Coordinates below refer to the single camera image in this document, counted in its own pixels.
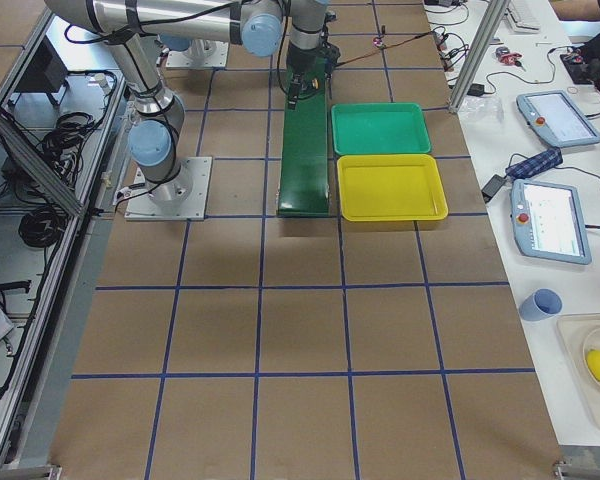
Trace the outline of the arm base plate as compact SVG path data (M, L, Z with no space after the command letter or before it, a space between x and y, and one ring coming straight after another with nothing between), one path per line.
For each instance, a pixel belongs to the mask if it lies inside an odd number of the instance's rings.
M126 202L128 221L202 221L206 213L212 158L180 157L178 176L150 194L142 187Z
M193 40L187 50L170 50L165 62L169 70L208 70L226 67L229 44L211 40Z

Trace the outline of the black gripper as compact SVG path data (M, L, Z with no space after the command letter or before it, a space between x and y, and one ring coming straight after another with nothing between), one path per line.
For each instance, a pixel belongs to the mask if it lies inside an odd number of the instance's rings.
M290 74L288 80L286 97L287 108L295 110L301 93L305 91L308 80L313 79L314 68L322 65L322 76L330 80L340 58L340 49L330 43L322 42L318 47L304 50L289 43L286 56L287 72Z

